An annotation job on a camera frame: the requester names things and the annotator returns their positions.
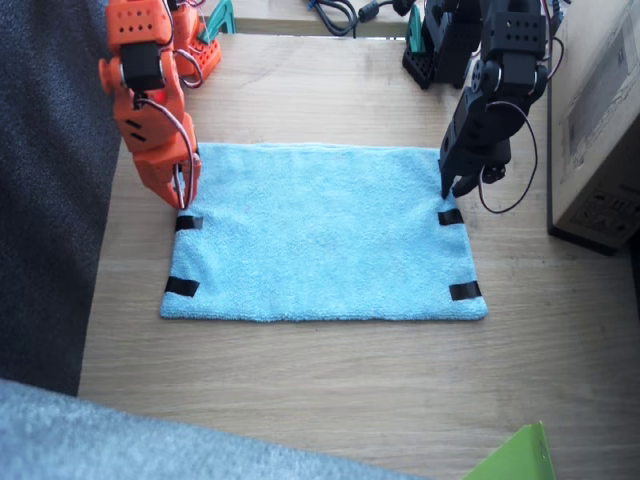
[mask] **green component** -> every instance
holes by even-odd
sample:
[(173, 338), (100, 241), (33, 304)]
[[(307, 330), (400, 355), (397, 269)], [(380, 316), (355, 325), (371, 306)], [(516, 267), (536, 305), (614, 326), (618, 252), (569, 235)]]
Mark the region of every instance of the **green component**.
[(407, 43), (411, 46), (411, 53), (426, 53), (427, 48), (422, 38), (422, 25), (420, 21), (420, 10), (414, 4), (411, 7), (411, 15), (409, 16), (409, 27), (407, 28)]
[(220, 30), (224, 33), (236, 33), (236, 17), (233, 15), (231, 0), (220, 0), (209, 17), (207, 28), (198, 35), (198, 39), (207, 45), (211, 45)]
[(526, 425), (464, 480), (555, 480), (542, 422)]

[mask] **cardboard box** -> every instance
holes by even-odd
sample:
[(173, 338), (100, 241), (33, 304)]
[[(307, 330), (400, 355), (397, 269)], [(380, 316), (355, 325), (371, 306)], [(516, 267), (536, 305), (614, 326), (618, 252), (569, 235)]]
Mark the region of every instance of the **cardboard box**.
[(549, 233), (611, 254), (640, 229), (640, 1), (575, 2), (557, 36)]

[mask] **black cable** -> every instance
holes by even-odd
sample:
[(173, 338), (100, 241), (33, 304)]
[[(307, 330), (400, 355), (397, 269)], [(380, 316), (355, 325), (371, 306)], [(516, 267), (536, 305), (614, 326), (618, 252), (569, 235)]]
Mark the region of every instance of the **black cable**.
[(535, 154), (535, 162), (533, 164), (533, 171), (531, 172), (531, 178), (529, 178), (529, 183), (527, 184), (527, 188), (524, 189), (524, 193), (522, 194), (522, 196), (518, 199), (518, 201), (516, 203), (514, 203), (510, 207), (507, 207), (507, 208), (505, 208), (503, 210), (493, 210), (485, 202), (485, 200), (484, 200), (484, 191), (483, 191), (483, 188), (482, 188), (482, 174), (484, 172), (484, 167), (482, 167), (482, 170), (480, 170), (480, 174), (479, 174), (480, 178), (478, 179), (478, 194), (480, 195), (480, 203), (482, 203), (482, 206), (484, 208), (486, 208), (487, 211), (489, 211), (489, 212), (491, 212), (491, 213), (493, 213), (495, 215), (501, 215), (503, 213), (510, 212), (511, 210), (516, 208), (518, 205), (520, 205), (520, 203), (522, 203), (522, 200), (524, 200), (524, 197), (526, 197), (527, 193), (529, 193), (529, 189), (531, 188), (531, 184), (533, 183), (533, 178), (536, 176), (536, 170), (538, 169), (538, 142), (536, 141), (536, 134), (534, 133), (533, 127), (531, 126), (531, 123), (529, 122), (529, 119), (527, 118), (527, 114), (524, 113), (520, 107), (518, 107), (516, 104), (511, 103), (511, 102), (496, 101), (496, 102), (492, 102), (492, 103), (488, 104), (487, 108), (489, 108), (489, 107), (491, 107), (493, 105), (509, 106), (509, 107), (517, 110), (518, 112), (520, 112), (520, 114), (524, 117), (524, 121), (526, 122), (527, 127), (529, 127), (529, 132), (531, 132), (531, 138), (533, 139), (533, 152)]
[[(344, 37), (345, 35), (352, 33), (353, 38), (356, 38), (356, 27), (358, 26), (358, 24), (360, 24), (361, 22), (368, 22), (372, 18), (375, 18), (380, 7), (391, 5), (392, 3), (392, 0), (385, 0), (380, 3), (377, 3), (377, 1), (374, 0), (368, 5), (365, 5), (365, 7), (361, 8), (360, 12), (356, 12), (356, 9), (349, 0), (311, 0), (309, 5), (310, 8), (315, 8), (316, 12), (318, 12), (318, 15), (320, 16), (320, 20), (322, 20), (322, 23), (324, 23), (325, 27), (327, 27), (327, 30), (329, 30), (332, 35), (335, 35), (336, 37)], [(345, 17), (347, 17), (347, 26), (342, 27), (332, 21), (327, 16), (323, 7), (335, 8), (336, 10), (342, 12)], [(362, 12), (366, 10), (367, 7), (373, 8), (373, 14), (371, 16), (367, 16), (366, 18), (361, 18)]]

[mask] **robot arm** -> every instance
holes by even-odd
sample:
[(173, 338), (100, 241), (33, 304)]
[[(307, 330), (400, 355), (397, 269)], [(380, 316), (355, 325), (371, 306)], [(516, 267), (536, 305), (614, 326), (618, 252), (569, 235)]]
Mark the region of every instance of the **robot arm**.
[(547, 68), (539, 63), (547, 30), (540, 8), (540, 0), (428, 1), (419, 33), (425, 51), (414, 52), (409, 44), (403, 59), (423, 88), (431, 82), (461, 85), (481, 43), (471, 86), (463, 90), (440, 147), (443, 198), (458, 176), (455, 197), (471, 192), (480, 178), (493, 183), (504, 177), (509, 138), (547, 85)]
[[(100, 79), (115, 97), (122, 138), (142, 183), (172, 207), (187, 208), (202, 165), (181, 82), (199, 86), (220, 61), (220, 46), (198, 39), (206, 27), (187, 2), (110, 0), (106, 13), (113, 58), (100, 61)], [(199, 83), (184, 78), (193, 75)]]

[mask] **black tape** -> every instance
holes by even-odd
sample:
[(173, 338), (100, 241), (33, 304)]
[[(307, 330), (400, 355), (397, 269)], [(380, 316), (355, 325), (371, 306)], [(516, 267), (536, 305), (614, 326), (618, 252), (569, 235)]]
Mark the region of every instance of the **black tape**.
[(449, 285), (449, 292), (451, 292), (451, 300), (457, 302), (458, 300), (469, 300), (471, 298), (481, 297), (480, 286), (478, 282), (459, 283), (457, 285)]
[(438, 220), (440, 225), (455, 225), (456, 223), (464, 223), (462, 219), (462, 213), (457, 208), (449, 210), (447, 212), (438, 212)]
[(202, 229), (202, 217), (192, 217), (190, 215), (180, 215), (176, 218), (176, 232), (179, 230), (200, 230)]
[(193, 297), (196, 294), (196, 291), (198, 291), (199, 286), (200, 282), (196, 282), (195, 280), (184, 280), (178, 277), (169, 277), (164, 291), (182, 295), (183, 297)]

